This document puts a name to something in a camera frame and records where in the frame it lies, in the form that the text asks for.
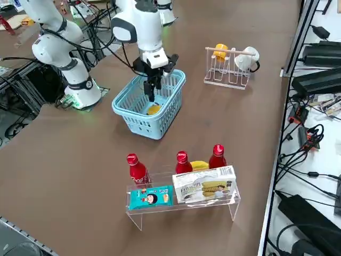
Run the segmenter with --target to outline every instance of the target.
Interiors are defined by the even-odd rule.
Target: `yellow object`
[[[34,25],[34,20],[33,19],[31,19],[30,17],[28,17],[28,16],[26,16],[25,18],[23,18],[22,20],[21,20],[21,25],[22,26],[32,26],[32,25]]]
[[[214,192],[202,192],[202,195],[205,197],[211,197],[214,196]]]
[[[147,111],[147,115],[149,115],[149,116],[155,115],[158,111],[160,111],[160,108],[161,108],[160,105],[151,106]]]
[[[224,49],[224,50],[227,50],[228,47],[224,44],[217,44],[215,46],[217,49]],[[213,52],[213,55],[214,56],[217,56],[217,60],[220,61],[220,62],[224,62],[225,61],[225,57],[226,57],[226,52],[218,52],[218,51],[214,51]]]
[[[194,162],[191,162],[191,165],[193,167],[193,171],[208,170],[208,163],[204,161],[194,161]]]
[[[223,190],[227,190],[226,181],[205,181],[202,183],[202,191],[204,192],[216,192],[218,191],[218,186],[223,186]]]

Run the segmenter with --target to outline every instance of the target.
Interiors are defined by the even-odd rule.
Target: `white robotic arm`
[[[147,75],[144,93],[154,101],[154,89],[161,89],[161,76],[169,75],[178,59],[177,54],[168,57],[163,48],[159,5],[151,0],[116,0],[116,5],[122,12],[111,19],[112,32],[123,43],[137,43],[140,57],[133,69]]]
[[[34,21],[46,26],[47,29],[75,44],[82,40],[82,30],[74,22],[66,20],[52,0],[20,0],[20,3]],[[75,99],[74,107],[82,109],[98,102],[101,91],[83,62],[70,57],[69,52],[72,49],[74,46],[52,34],[40,36],[32,45],[33,54],[39,61],[53,65],[63,73],[68,82],[65,94]]]

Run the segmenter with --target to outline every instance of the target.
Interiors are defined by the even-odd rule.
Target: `bottle label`
[[[134,177],[132,177],[133,181],[136,183],[136,184],[145,184],[145,183],[150,183],[150,178],[149,178],[149,175],[148,175],[148,172],[146,171],[145,172],[145,176],[140,178],[140,179],[136,179]]]

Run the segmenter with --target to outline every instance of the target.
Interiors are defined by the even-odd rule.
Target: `white shelf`
[[[318,4],[317,10],[323,10],[327,0],[321,0]],[[322,26],[328,32],[330,36],[329,41],[341,42],[341,30],[338,24],[341,24],[341,14],[337,13],[337,0],[332,0],[326,15],[322,15],[322,12],[315,12],[311,25]],[[304,43],[318,43],[321,39],[318,38],[309,28],[305,42]],[[303,49],[302,47],[299,58],[302,57]],[[297,68],[316,68],[303,65],[302,62],[297,62],[295,69]],[[294,72],[293,76],[301,76],[309,73],[320,72],[321,70],[298,70]],[[285,121],[285,126],[288,124],[287,117],[290,113],[291,107],[287,110],[287,116]],[[336,140],[341,140],[341,122],[338,120],[327,119],[325,114],[320,113],[314,109],[309,111],[308,118],[305,122],[306,127],[312,127],[317,124],[322,124],[324,126],[324,138],[320,142],[321,149],[316,152],[309,152],[307,159],[296,165],[294,168],[302,172],[316,171],[319,173],[333,174],[339,176],[341,174],[341,156],[336,154],[335,142]],[[285,136],[291,129],[295,127],[296,124],[291,124],[290,127],[284,132]],[[292,141],[285,141],[282,144],[280,154],[290,154],[299,148],[298,142],[298,129],[292,133],[294,138]],[[300,177],[305,180],[315,184],[323,190],[328,192],[336,193],[337,181],[331,178],[318,177],[317,179],[308,178],[307,176],[300,175]],[[334,205],[335,200],[325,194],[322,194],[312,186],[306,184],[297,177],[287,173],[283,179],[276,185],[277,190],[282,190],[284,192],[296,195],[299,194],[304,198],[313,199],[316,201],[324,202],[326,204]],[[269,226],[269,239],[275,244],[278,233],[285,226],[292,224],[292,222],[280,211],[278,210],[278,205],[281,199],[275,195],[273,201],[273,208],[271,212],[271,221]],[[334,215],[334,208],[331,206],[325,206],[319,203],[308,201],[313,205],[318,211],[320,211],[324,216],[331,220],[335,225],[341,228],[341,217]],[[291,252],[293,244],[302,238],[302,233],[297,232],[298,228],[290,228],[286,230],[280,238],[280,249],[287,252]],[[265,255],[270,252],[276,252],[269,244],[267,244]]]

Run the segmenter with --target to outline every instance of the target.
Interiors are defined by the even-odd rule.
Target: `snack package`
[[[236,185],[233,166],[173,175],[178,203],[193,203],[232,195]]]
[[[131,191],[129,210],[173,205],[173,186],[143,188]]]

